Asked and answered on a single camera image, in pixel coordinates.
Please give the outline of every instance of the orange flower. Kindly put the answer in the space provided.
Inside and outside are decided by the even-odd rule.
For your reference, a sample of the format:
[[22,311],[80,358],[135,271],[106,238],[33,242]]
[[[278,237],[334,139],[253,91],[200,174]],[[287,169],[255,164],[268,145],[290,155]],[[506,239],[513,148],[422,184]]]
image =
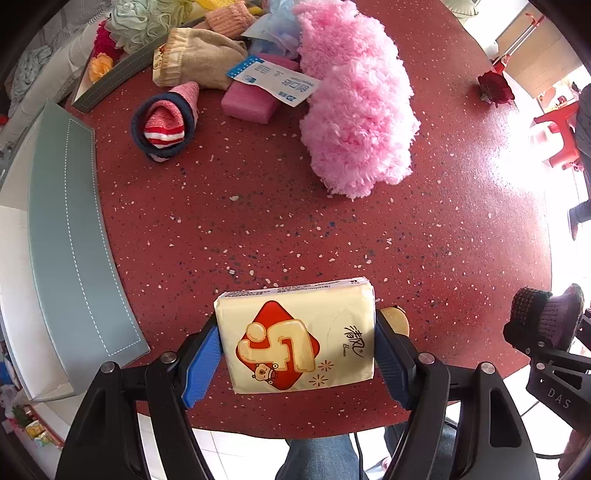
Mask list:
[[99,53],[90,61],[90,69],[88,70],[88,77],[92,83],[99,80],[105,73],[113,68],[113,59],[105,53]]

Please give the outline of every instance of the cartoon bear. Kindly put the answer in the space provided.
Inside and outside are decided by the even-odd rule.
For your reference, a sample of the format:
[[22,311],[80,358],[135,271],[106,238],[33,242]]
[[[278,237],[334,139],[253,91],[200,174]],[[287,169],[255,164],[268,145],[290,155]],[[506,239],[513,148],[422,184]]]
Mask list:
[[269,385],[273,385],[273,379],[277,376],[277,372],[275,372],[275,368],[279,365],[273,364],[273,368],[269,368],[265,364],[256,364],[255,367],[255,374],[252,376],[259,382],[267,382]]

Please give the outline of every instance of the beige cloth bag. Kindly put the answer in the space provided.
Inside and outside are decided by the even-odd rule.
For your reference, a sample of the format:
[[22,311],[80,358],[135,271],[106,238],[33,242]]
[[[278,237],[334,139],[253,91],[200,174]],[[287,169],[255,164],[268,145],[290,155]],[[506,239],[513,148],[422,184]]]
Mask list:
[[199,28],[172,28],[154,52],[152,79],[160,87],[197,82],[201,88],[227,90],[226,72],[248,56],[246,45]]

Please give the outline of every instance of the pink fluffy duster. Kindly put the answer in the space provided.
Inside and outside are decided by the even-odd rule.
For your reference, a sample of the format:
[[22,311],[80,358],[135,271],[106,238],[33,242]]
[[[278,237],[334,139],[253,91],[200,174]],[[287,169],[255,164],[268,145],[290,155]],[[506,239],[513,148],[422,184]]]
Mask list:
[[410,145],[420,126],[398,49],[374,18],[351,1],[305,2],[301,69],[322,80],[300,123],[311,166],[331,193],[367,197],[377,181],[412,173]]

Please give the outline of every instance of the red speckled table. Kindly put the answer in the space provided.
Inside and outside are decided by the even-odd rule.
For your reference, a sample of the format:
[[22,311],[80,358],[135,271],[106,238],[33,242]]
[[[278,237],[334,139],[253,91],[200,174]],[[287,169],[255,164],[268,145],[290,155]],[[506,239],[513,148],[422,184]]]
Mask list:
[[[129,134],[134,110],[159,91],[149,70],[79,115],[96,129],[109,242],[152,349],[140,364],[199,330],[221,292],[364,275],[378,306],[407,309],[419,350],[469,367],[488,359],[503,375],[525,365],[501,330],[518,288],[550,287],[550,247],[543,193],[530,180],[537,166],[512,127],[519,113],[479,100],[476,77],[490,63],[439,0],[359,6],[398,44],[422,122],[414,173],[398,186],[378,184],[354,202],[328,195],[299,139],[306,105],[250,124],[225,117],[223,92],[211,90],[199,97],[190,148],[151,162]],[[236,395],[222,361],[190,419],[202,429],[289,438],[403,415],[378,370],[346,387]]]

